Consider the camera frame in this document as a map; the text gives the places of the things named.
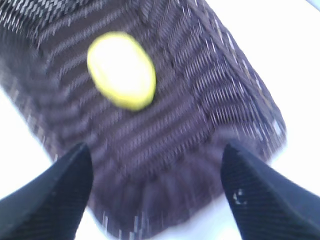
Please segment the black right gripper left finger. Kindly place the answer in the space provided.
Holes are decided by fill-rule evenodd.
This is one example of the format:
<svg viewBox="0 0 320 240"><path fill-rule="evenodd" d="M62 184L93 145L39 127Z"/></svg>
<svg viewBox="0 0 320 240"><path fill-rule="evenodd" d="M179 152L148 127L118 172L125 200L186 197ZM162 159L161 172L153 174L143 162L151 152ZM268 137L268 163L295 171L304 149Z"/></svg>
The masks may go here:
<svg viewBox="0 0 320 240"><path fill-rule="evenodd" d="M78 143L35 179L1 199L0 238L75 239L93 178L89 147Z"/></svg>

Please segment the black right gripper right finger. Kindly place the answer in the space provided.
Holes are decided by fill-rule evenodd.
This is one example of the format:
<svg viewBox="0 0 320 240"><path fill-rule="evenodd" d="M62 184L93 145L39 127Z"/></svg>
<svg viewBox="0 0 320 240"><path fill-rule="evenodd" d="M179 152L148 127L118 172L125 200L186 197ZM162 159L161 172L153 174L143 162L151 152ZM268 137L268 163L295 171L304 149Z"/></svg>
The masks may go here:
<svg viewBox="0 0 320 240"><path fill-rule="evenodd" d="M243 240L318 240L320 198L237 141L223 151L221 182Z"/></svg>

